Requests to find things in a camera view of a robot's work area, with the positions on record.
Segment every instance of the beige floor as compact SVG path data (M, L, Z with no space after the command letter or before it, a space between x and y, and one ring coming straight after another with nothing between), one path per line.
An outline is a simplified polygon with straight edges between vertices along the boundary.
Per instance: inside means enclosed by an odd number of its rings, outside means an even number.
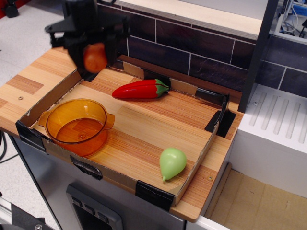
M0 86L51 48L44 28L63 19L60 0L32 0L19 14L0 19ZM2 160L17 153L8 137L7 142ZM7 201L59 229L19 156L0 164L0 191Z
M234 170L224 185L221 182L216 190L221 191L218 200L205 214L214 222L232 230L307 229L306 198Z

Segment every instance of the gray metal frame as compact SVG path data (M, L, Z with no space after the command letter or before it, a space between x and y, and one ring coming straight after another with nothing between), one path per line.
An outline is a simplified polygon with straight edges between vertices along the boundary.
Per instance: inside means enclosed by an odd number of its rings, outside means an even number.
M184 230L186 221L111 183L11 137L34 183L63 230L82 229L67 196L69 186L116 212L124 230Z

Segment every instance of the bowl handle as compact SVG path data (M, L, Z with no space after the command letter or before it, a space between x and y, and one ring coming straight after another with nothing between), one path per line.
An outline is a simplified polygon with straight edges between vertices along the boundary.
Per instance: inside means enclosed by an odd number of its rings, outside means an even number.
M115 116L113 114L108 114L106 115L106 126L104 128L105 129L111 129L114 125L114 121L115 121Z
M46 128L47 126L47 120L48 120L48 117L50 115L52 111L45 111L42 113L42 115L40 116L39 120L38 120L38 125L39 126L43 126Z

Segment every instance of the white floor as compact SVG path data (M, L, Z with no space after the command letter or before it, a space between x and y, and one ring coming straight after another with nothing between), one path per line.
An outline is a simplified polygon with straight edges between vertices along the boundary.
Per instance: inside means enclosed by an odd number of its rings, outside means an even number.
M0 86L51 48L44 28L63 19L60 0L32 0L18 11L18 17L0 19ZM7 142L2 160L17 153L8 137ZM59 229L19 156L0 164L0 191L7 201Z

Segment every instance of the black button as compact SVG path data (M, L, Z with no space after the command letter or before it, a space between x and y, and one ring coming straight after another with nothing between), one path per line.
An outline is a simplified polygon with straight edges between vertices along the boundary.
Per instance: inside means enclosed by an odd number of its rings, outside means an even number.
M79 207L82 207L82 202L78 199L76 199L75 197L71 197L72 198L72 201L75 205L79 206Z
M101 219L104 223L109 223L108 218L105 215L102 215L100 212L98 212L98 217Z
M85 210L91 213L92 215L95 215L95 210L92 207L89 207L88 205L84 205Z

